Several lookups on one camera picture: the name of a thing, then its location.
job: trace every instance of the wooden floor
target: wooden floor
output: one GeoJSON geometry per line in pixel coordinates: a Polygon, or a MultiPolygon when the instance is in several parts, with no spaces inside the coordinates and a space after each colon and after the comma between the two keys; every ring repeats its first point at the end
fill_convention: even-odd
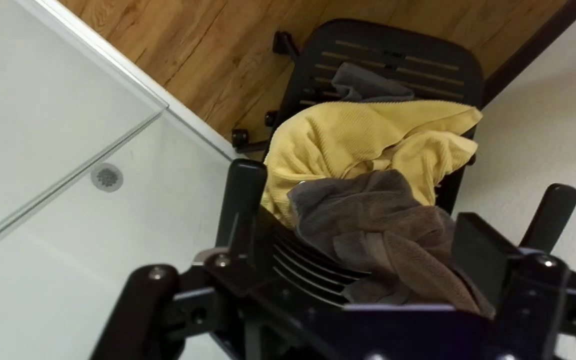
{"type": "Polygon", "coordinates": [[[212,128],[266,139],[289,61],[269,53],[287,30],[302,45],[321,22],[359,19],[453,41],[492,75],[565,0],[63,0],[212,128]]]}

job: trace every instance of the yellow towel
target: yellow towel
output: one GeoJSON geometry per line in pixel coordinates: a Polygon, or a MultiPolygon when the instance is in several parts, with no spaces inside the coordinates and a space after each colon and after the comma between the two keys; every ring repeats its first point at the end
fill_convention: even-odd
{"type": "Polygon", "coordinates": [[[292,229],[287,193],[299,182],[388,168],[420,205],[434,205],[436,185],[476,153],[459,134],[479,119],[472,107],[437,100],[311,107],[274,132],[262,207],[292,229]]]}

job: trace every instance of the white panel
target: white panel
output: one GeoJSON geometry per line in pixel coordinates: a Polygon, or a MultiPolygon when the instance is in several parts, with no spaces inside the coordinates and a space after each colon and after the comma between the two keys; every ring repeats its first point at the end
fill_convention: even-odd
{"type": "MultiPolygon", "coordinates": [[[[210,249],[228,160],[166,115],[106,163],[115,193],[79,179],[0,241],[0,360],[87,359],[125,276],[210,249]]],[[[205,336],[184,359],[223,359],[205,336]]]]}
{"type": "MultiPolygon", "coordinates": [[[[476,140],[455,211],[517,243],[548,185],[576,187],[576,24],[485,109],[476,140]]],[[[576,270],[576,212],[555,255],[576,270]]],[[[560,355],[576,359],[573,343],[560,355]]]]}
{"type": "Polygon", "coordinates": [[[0,0],[0,220],[161,109],[0,0]]]}

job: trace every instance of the white cabinet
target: white cabinet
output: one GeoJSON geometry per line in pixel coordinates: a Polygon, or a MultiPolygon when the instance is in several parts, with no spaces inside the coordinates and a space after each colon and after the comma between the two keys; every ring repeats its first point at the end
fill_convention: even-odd
{"type": "MultiPolygon", "coordinates": [[[[182,272],[214,244],[230,163],[170,112],[104,165],[121,172],[115,193],[87,172],[0,238],[0,360],[87,359],[133,268],[182,272]]],[[[223,355],[203,336],[184,359],[223,355]]]]}
{"type": "Polygon", "coordinates": [[[0,222],[163,109],[0,0],[0,222]]]}

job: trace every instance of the gray fabric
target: gray fabric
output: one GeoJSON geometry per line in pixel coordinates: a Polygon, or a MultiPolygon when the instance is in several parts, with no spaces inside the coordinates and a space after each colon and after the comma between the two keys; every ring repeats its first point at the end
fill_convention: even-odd
{"type": "Polygon", "coordinates": [[[350,63],[343,63],[336,71],[329,85],[343,100],[352,102],[405,102],[414,98],[414,93],[398,81],[379,76],[350,63]]]}
{"type": "Polygon", "coordinates": [[[343,290],[350,303],[447,303],[481,313],[477,292],[452,266],[453,222],[420,207],[399,172],[303,182],[289,203],[302,243],[370,274],[343,290]]]}

